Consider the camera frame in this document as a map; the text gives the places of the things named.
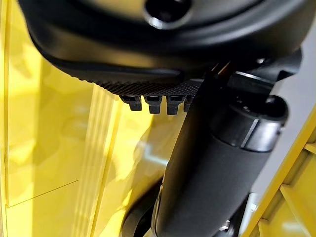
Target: black hole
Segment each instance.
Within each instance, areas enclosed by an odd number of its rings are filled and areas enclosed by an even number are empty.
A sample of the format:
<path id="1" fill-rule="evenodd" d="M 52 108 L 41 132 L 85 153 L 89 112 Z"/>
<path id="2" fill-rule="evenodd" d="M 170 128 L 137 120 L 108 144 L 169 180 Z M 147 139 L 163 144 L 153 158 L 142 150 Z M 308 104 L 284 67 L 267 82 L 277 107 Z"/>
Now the black hole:
<path id="1" fill-rule="evenodd" d="M 123 95 L 121 96 L 121 98 L 128 102 L 136 101 L 136 96 L 133 96 L 133 95 Z"/>
<path id="2" fill-rule="evenodd" d="M 166 23 L 181 19 L 190 7 L 191 0 L 147 0 L 145 5 L 148 14 Z"/>
<path id="3" fill-rule="evenodd" d="M 171 95 L 170 96 L 170 101 L 182 101 L 183 96 L 182 95 Z"/>
<path id="4" fill-rule="evenodd" d="M 276 96 L 269 96 L 266 101 L 247 100 L 237 104 L 237 106 L 245 110 L 252 111 L 257 114 L 267 115 L 274 118 L 283 117 L 287 113 L 287 105 L 283 99 Z"/>
<path id="5" fill-rule="evenodd" d="M 147 100 L 149 102 L 158 102 L 160 100 L 160 97 L 159 96 L 150 95 L 150 96 L 147 96 Z"/>

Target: black cylindrical tube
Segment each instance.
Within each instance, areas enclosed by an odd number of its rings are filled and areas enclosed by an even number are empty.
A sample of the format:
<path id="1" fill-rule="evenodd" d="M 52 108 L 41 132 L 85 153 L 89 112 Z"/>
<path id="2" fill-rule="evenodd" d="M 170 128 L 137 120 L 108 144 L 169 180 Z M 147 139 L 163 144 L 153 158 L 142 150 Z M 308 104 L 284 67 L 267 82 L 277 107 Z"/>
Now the black cylindrical tube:
<path id="1" fill-rule="evenodd" d="M 217 101 L 210 107 L 206 96 Z M 185 119 L 153 214 L 158 237 L 211 237 L 243 202 L 287 118 L 278 97 L 264 103 L 200 91 Z"/>

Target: yellow wall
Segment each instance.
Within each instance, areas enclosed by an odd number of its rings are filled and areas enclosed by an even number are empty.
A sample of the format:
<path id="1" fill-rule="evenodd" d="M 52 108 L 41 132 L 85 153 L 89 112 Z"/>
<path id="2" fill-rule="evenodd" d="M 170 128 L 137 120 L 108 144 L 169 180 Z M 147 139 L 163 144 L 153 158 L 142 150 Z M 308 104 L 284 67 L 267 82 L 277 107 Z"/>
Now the yellow wall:
<path id="1" fill-rule="evenodd" d="M 52 67 L 15 0 L 1 4 L 0 160 L 4 237 L 118 237 L 159 180 L 185 114 L 132 112 Z"/>

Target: black circular cap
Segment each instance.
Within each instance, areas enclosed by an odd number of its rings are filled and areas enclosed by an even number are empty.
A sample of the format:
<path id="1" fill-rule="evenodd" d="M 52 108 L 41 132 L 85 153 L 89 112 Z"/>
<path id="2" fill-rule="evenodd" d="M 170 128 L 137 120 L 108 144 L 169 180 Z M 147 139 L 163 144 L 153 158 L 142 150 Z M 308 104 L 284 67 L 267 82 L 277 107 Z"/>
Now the black circular cap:
<path id="1" fill-rule="evenodd" d="M 283 99 L 270 96 L 265 103 L 232 102 L 215 112 L 213 135 L 225 143 L 254 152 L 270 152 L 287 120 Z"/>

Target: white surface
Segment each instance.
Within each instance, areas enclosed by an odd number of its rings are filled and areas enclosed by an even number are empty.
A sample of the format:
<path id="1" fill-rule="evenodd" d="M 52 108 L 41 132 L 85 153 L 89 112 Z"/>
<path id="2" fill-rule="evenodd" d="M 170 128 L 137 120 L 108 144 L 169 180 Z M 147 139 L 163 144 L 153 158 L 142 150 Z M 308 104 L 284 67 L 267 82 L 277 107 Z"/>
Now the white surface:
<path id="1" fill-rule="evenodd" d="M 278 82 L 272 94 L 284 98 L 289 105 L 289 119 L 267 164 L 252 186 L 258 204 L 303 124 L 316 104 L 316 21 L 303 43 L 303 62 L 300 72 Z"/>

